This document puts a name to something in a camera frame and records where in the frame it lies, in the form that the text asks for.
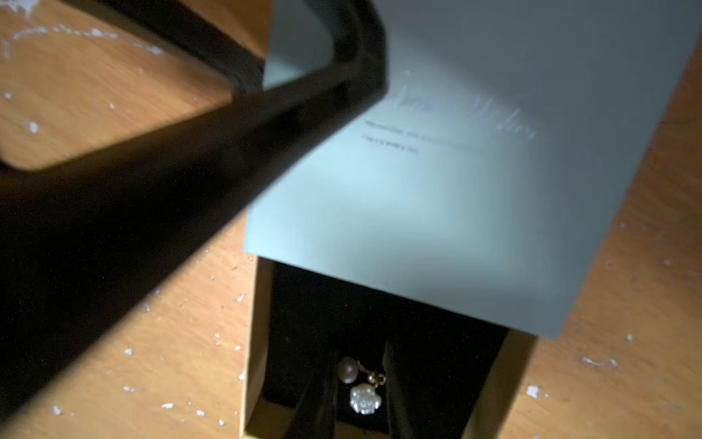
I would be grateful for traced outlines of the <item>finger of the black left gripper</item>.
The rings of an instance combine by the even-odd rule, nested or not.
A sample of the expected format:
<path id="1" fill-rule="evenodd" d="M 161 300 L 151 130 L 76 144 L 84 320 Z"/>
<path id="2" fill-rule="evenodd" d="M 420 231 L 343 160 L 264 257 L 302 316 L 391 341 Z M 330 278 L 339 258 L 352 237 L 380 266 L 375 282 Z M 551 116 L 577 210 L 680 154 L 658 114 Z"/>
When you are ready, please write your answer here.
<path id="1" fill-rule="evenodd" d="M 10 419 L 275 179 L 388 89 L 369 1 L 309 1 L 324 67 L 263 89 L 263 63 L 177 1 L 76 7 L 229 81 L 231 102 L 48 168 L 1 168 L 1 417 Z"/>

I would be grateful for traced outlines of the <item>white jewelry box sleeve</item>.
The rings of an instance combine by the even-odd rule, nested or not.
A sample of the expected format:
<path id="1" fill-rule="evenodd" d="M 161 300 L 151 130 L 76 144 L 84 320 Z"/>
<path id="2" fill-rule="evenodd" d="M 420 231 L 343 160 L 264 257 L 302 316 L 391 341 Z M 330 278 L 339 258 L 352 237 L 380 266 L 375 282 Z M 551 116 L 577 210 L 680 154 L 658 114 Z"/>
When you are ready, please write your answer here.
<path id="1" fill-rule="evenodd" d="M 555 338 L 701 29 L 698 1 L 378 1 L 385 97 L 250 206 L 244 248 Z"/>

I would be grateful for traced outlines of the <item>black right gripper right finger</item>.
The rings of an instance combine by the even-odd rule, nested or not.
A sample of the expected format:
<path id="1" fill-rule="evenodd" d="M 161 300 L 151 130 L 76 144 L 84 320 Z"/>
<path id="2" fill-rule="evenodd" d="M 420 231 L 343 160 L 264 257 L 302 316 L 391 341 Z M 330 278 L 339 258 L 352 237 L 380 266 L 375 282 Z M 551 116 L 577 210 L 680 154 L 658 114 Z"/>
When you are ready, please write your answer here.
<path id="1" fill-rule="evenodd" d="M 388 421 L 391 438 L 461 438 L 473 410 L 473 373 L 445 349 L 387 342 Z"/>

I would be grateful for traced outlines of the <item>white jewelry box drawer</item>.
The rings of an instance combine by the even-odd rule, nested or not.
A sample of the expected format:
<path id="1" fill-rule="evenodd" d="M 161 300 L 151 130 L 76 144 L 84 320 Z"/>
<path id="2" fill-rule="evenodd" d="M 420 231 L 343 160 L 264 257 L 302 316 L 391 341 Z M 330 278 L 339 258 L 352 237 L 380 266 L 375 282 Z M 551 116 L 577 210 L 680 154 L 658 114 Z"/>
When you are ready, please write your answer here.
<path id="1" fill-rule="evenodd" d="M 261 259 L 244 438 L 497 438 L 528 333 Z"/>

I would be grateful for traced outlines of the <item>white flower pearl earring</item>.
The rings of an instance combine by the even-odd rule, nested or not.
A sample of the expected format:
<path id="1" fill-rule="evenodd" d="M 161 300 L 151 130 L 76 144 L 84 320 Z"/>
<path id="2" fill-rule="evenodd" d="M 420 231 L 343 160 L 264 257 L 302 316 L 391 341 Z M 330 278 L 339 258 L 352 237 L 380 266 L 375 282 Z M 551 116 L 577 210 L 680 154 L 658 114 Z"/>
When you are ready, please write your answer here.
<path id="1" fill-rule="evenodd" d="M 359 360 L 345 357 L 337 364 L 337 376 L 350 387 L 349 405 L 360 415 L 375 414 L 383 404 L 378 389 L 387 384 L 387 377 L 380 371 L 366 368 Z"/>

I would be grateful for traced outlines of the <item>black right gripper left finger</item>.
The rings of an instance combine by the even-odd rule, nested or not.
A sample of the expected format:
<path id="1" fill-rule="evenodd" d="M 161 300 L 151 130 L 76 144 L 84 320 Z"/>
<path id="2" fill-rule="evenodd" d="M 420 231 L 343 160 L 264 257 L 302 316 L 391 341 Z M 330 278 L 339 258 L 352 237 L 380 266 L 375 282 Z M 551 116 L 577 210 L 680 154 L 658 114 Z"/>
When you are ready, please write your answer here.
<path id="1" fill-rule="evenodd" d="M 325 356 L 309 380 L 283 438 L 335 437 L 338 382 L 336 356 Z"/>

